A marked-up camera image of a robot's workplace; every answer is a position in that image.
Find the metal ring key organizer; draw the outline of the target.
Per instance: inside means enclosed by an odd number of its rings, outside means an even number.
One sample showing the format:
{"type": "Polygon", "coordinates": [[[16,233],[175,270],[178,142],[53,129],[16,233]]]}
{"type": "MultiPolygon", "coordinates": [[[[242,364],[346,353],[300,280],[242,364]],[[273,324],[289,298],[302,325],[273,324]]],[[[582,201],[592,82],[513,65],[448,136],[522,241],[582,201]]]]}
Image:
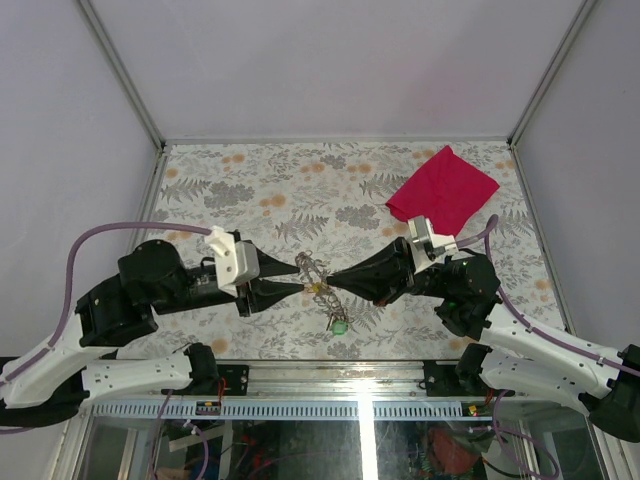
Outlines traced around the metal ring key organizer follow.
{"type": "Polygon", "coordinates": [[[350,320],[346,309],[334,290],[328,285],[329,271],[326,265],[313,257],[309,250],[299,252],[295,257],[296,266],[300,268],[300,276],[307,289],[313,294],[313,301],[321,308],[328,318],[326,330],[331,332],[331,325],[335,321],[347,322],[350,328],[350,320]],[[322,291],[314,293],[312,285],[322,284],[322,291]]]}

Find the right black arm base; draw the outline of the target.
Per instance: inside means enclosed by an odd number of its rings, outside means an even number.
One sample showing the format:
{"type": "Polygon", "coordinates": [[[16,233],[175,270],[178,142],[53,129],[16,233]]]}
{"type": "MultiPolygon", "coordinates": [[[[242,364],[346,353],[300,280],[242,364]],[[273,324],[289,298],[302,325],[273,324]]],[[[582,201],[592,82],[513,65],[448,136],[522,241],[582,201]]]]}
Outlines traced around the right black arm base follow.
{"type": "Polygon", "coordinates": [[[480,378],[482,362],[491,347],[469,344],[455,362],[424,360],[418,387],[429,397],[484,396],[490,387],[480,378]]]}

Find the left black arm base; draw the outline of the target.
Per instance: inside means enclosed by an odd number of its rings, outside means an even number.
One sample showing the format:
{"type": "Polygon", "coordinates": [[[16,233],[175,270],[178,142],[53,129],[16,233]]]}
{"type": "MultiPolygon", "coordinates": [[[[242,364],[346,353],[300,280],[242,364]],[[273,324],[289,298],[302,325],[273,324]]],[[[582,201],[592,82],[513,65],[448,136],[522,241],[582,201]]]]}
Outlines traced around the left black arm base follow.
{"type": "Polygon", "coordinates": [[[186,348],[191,370],[190,383],[180,390],[180,395],[246,396],[250,367],[247,364],[219,365],[209,346],[194,343],[186,348]]]}

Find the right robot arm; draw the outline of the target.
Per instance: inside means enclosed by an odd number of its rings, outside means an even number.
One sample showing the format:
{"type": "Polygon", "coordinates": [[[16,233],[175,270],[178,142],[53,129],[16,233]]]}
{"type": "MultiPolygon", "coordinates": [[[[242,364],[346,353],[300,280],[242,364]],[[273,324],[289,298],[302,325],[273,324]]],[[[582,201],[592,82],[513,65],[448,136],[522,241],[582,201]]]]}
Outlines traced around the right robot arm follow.
{"type": "Polygon", "coordinates": [[[441,299],[447,330],[473,339],[456,366],[467,394],[484,388],[544,398],[584,415],[600,430],[639,440],[639,348],[619,351],[524,318],[507,300],[484,254],[457,259],[451,236],[399,237],[327,282],[377,306],[403,295],[441,299]]]}

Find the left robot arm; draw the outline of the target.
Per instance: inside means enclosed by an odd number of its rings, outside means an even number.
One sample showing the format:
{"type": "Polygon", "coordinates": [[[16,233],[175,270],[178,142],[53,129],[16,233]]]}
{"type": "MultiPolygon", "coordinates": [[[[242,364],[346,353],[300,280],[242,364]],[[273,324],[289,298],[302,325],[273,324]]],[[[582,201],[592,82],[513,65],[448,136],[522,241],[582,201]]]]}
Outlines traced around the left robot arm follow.
{"type": "Polygon", "coordinates": [[[240,316],[262,312],[303,291],[284,281],[299,267],[264,253],[239,233],[208,238],[213,252],[188,268],[176,247],[150,240],[118,261],[117,273],[74,307],[31,352],[1,360],[1,432],[22,433],[65,422],[106,399],[158,391],[222,398],[228,381],[213,350],[190,342],[169,355],[119,360],[117,352],[155,333],[158,315],[234,305],[240,316]]]}

